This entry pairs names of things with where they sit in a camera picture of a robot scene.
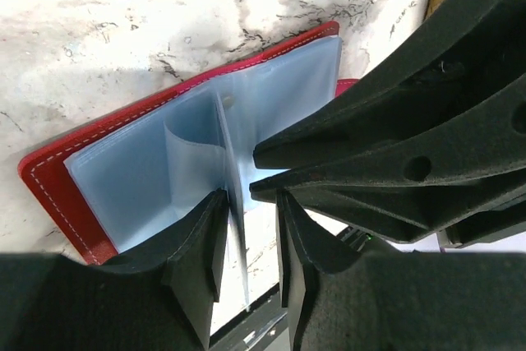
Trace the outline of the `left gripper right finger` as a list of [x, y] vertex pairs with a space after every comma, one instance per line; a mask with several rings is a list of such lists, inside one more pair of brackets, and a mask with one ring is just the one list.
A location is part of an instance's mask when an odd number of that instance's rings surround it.
[[287, 192], [276, 221], [292, 349], [524, 349], [524, 255], [356, 252]]

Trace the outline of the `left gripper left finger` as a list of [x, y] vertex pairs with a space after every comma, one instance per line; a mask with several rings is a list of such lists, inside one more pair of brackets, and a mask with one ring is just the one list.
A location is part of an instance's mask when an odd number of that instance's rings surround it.
[[1, 257], [4, 350], [206, 350], [219, 300], [225, 190], [103, 265], [52, 253]]

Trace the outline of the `red card holder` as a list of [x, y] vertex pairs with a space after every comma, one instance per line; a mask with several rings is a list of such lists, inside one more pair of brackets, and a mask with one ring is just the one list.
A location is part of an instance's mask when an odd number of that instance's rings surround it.
[[266, 176], [264, 139], [345, 92], [342, 40], [329, 21], [216, 67], [59, 137], [18, 173], [89, 264], [99, 265], [178, 222], [209, 192], [228, 192], [228, 254], [247, 280], [249, 185]]

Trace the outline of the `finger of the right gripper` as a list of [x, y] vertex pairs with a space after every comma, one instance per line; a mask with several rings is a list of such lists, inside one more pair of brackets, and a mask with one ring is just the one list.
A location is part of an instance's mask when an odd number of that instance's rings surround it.
[[310, 210], [394, 242], [442, 230], [459, 244], [525, 230], [525, 79], [406, 141], [254, 182]]
[[525, 47], [525, 0], [445, 0], [389, 57], [314, 114], [254, 149], [293, 169], [403, 141], [452, 117]]

